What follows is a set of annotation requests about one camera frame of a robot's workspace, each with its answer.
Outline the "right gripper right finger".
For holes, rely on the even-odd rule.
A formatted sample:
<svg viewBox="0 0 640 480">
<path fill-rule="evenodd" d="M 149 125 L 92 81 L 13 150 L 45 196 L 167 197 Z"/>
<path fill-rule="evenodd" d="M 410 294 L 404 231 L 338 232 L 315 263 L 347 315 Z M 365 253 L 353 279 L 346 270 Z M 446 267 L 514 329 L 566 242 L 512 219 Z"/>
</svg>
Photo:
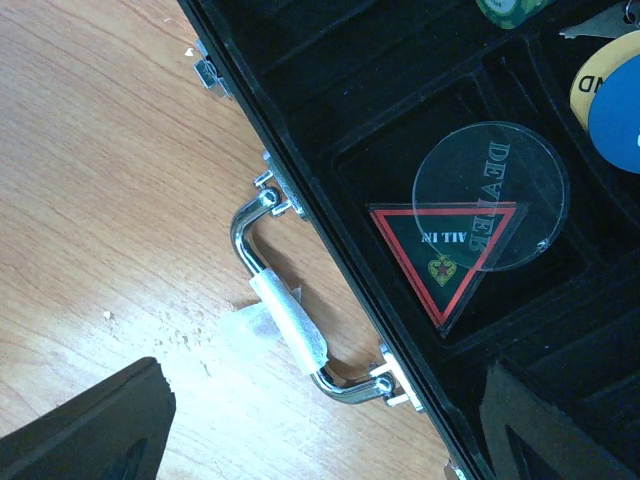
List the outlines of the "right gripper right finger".
<svg viewBox="0 0 640 480">
<path fill-rule="evenodd" d="M 497 479 L 639 477 L 639 444 L 622 425 L 509 365 L 488 370 L 480 417 Z"/>
</svg>

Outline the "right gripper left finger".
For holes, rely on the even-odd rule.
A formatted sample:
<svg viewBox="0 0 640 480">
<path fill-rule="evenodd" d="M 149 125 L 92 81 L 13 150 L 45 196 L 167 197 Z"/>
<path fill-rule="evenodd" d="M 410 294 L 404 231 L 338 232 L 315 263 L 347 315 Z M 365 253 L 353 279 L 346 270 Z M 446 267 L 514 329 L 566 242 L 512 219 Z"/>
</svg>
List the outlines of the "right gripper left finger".
<svg viewBox="0 0 640 480">
<path fill-rule="evenodd" d="M 154 479 L 176 411 L 144 357 L 1 438 L 3 479 Z"/>
</svg>

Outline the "triangular all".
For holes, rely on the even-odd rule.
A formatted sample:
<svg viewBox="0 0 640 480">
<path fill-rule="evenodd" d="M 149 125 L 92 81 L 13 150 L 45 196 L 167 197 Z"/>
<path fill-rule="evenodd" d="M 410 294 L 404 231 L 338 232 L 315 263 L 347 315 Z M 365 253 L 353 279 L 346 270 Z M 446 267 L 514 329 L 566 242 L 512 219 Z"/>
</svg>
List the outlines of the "triangular all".
<svg viewBox="0 0 640 480">
<path fill-rule="evenodd" d="M 371 204 L 368 210 L 432 324 L 445 337 L 528 206 Z"/>
</svg>

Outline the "clear round dealer button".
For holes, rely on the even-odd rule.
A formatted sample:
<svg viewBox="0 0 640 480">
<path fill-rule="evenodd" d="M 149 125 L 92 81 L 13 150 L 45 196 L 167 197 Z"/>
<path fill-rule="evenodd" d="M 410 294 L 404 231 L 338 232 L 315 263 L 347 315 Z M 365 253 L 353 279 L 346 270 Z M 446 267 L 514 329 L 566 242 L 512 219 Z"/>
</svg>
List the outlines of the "clear round dealer button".
<svg viewBox="0 0 640 480">
<path fill-rule="evenodd" d="M 523 266 L 545 253 L 564 226 L 569 180 L 556 149 L 510 122 L 465 126 L 424 158 L 412 188 L 424 242 L 481 271 Z"/>
</svg>

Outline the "blue round blind button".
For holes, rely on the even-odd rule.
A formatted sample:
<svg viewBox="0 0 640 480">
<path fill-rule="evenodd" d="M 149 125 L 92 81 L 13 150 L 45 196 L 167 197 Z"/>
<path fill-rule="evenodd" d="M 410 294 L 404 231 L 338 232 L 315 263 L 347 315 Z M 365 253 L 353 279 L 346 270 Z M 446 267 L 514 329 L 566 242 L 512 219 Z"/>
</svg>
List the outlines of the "blue round blind button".
<svg viewBox="0 0 640 480">
<path fill-rule="evenodd" d="M 588 132 L 607 162 L 639 173 L 639 56 L 619 66 L 599 88 L 590 108 Z"/>
</svg>

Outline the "green tall chip stack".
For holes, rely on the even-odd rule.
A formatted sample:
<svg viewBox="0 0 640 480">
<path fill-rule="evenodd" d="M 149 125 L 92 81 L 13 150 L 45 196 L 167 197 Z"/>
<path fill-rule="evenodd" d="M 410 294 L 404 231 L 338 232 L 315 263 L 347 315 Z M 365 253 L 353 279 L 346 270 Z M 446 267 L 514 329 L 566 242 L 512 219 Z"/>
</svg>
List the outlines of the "green tall chip stack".
<svg viewBox="0 0 640 480">
<path fill-rule="evenodd" d="M 555 0 L 477 0 L 476 5 L 494 25 L 504 30 L 515 29 L 540 13 Z"/>
</svg>

